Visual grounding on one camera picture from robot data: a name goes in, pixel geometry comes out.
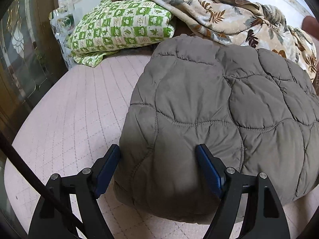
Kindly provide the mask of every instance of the floral blanket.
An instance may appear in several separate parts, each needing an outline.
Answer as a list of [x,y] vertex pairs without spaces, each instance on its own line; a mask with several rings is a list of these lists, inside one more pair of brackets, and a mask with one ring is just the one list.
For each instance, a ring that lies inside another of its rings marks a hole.
[[296,62],[313,80],[316,48],[300,28],[287,26],[275,6],[247,0],[151,0],[185,22],[198,36],[222,45],[265,48]]

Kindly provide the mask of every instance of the black rod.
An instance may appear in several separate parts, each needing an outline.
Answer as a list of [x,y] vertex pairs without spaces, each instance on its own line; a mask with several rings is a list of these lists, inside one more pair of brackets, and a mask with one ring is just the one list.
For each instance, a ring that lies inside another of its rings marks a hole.
[[33,173],[33,171],[23,161],[21,156],[13,148],[13,146],[0,132],[0,150],[7,156],[14,167],[21,173],[28,183],[42,196],[45,200],[48,200],[55,209],[68,218],[84,235],[85,229],[83,223],[44,186],[39,178]]

